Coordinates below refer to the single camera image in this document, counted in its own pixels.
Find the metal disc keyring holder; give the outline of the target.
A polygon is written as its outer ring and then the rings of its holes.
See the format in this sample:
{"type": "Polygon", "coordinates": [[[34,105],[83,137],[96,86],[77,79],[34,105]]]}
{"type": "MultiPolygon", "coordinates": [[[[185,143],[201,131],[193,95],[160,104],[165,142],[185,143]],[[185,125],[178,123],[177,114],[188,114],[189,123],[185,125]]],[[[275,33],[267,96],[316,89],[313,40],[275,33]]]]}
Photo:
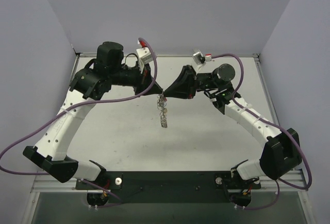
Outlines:
{"type": "Polygon", "coordinates": [[[157,99],[157,109],[159,110],[160,124],[162,128],[168,127],[167,121],[167,99],[163,94],[158,95],[157,99]]]}

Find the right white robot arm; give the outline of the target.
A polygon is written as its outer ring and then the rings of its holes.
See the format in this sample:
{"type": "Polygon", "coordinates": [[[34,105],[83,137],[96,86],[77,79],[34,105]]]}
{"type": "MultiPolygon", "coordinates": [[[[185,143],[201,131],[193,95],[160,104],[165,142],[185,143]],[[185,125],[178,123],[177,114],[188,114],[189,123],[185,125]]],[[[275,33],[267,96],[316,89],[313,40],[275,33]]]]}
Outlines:
{"type": "Polygon", "coordinates": [[[211,73],[196,73],[190,65],[183,66],[178,78],[165,90],[166,98],[192,99],[204,93],[213,106],[241,125],[263,148],[260,159],[246,160],[232,168],[233,175],[243,181],[267,176],[278,180],[302,162],[302,157],[291,139],[297,140],[293,129],[282,132],[268,124],[239,93],[234,92],[231,80],[235,70],[222,64],[211,73]]]}

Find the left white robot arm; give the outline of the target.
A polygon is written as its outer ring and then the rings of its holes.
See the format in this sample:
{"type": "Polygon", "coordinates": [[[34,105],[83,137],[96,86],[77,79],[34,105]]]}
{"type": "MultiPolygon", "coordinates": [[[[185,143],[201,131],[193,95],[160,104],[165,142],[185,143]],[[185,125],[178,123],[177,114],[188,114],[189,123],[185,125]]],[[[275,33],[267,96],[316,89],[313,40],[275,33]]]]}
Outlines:
{"type": "Polygon", "coordinates": [[[71,159],[67,151],[88,113],[96,104],[105,102],[102,97],[112,86],[133,87],[135,97],[162,92],[156,83],[157,72],[149,66],[149,62],[157,60],[156,54],[145,39],[139,38],[138,43],[141,47],[136,50],[137,62],[133,67],[122,62],[121,44],[101,44],[96,57],[75,73],[57,118],[35,145],[25,147],[23,156],[61,183],[75,178],[87,180],[96,189],[103,187],[105,168],[91,160],[71,159]]]}

